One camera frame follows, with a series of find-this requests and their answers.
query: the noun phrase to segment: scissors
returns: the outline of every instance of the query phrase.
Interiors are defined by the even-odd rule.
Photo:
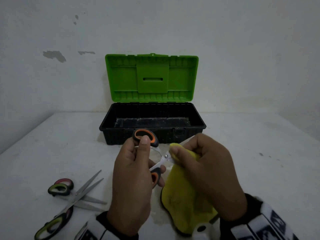
[[[161,149],[158,147],[159,140],[152,131],[148,129],[138,128],[134,130],[132,137],[135,141],[139,142],[144,135],[147,135],[150,138],[150,148],[158,152],[161,156],[160,161],[150,168],[152,177],[152,188],[154,188],[158,184],[161,177],[160,166],[163,165],[166,161],[169,161],[171,163],[175,163],[175,161],[171,157],[169,151],[167,151],[166,153],[162,153]]]
[[[73,213],[73,206],[91,211],[104,211],[100,208],[94,207],[90,204],[83,202],[88,201],[99,204],[106,204],[106,202],[104,201],[86,195],[94,187],[96,187],[98,183],[100,183],[103,180],[102,178],[90,187],[88,187],[100,172],[101,170],[97,172],[78,191],[74,193],[72,192],[72,189],[74,188],[73,181],[68,178],[59,179],[52,186],[49,187],[49,194],[51,194],[54,197],[67,200],[68,204],[50,222],[47,222],[42,228],[40,228],[37,231],[37,233],[34,235],[34,240],[48,240],[52,238],[54,235],[56,235],[69,222]]]

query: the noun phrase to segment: hand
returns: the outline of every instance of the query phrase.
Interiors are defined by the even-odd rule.
[[[247,200],[228,149],[202,133],[191,138],[184,148],[202,155],[196,161],[182,147],[170,149],[185,167],[194,188],[206,195],[222,219],[234,221],[242,217]]]
[[[129,138],[125,141],[114,162],[112,201],[107,213],[110,224],[129,237],[138,233],[150,214],[152,177],[149,168],[155,165],[149,159],[150,139],[143,136],[138,143]],[[166,171],[161,166],[161,173]],[[165,182],[160,178],[158,185]]]

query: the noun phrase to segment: sleeve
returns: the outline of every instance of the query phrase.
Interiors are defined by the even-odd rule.
[[[105,211],[90,218],[74,240],[138,240],[138,234],[129,237],[118,232],[107,220],[107,213]]]
[[[220,219],[221,240],[298,240],[291,228],[265,202],[245,194],[247,212],[240,219],[225,221]]]

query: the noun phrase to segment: person's left hand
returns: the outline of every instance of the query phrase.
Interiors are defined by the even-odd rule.
[[[107,219],[119,232],[131,237],[150,214],[152,177],[149,168],[155,165],[149,159],[150,139],[143,136],[138,149],[138,142],[133,138],[125,141],[114,162],[112,181],[112,202]],[[161,166],[161,173],[166,171]],[[158,185],[165,185],[162,177]]]

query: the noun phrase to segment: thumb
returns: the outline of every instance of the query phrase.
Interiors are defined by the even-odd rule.
[[[141,138],[139,142],[136,161],[143,164],[145,163],[148,166],[149,155],[150,155],[150,138],[147,135],[145,135]]]
[[[181,146],[173,146],[170,148],[170,153],[178,158],[181,164],[188,170],[189,172],[194,172],[199,163],[196,159],[187,151],[187,149]]]

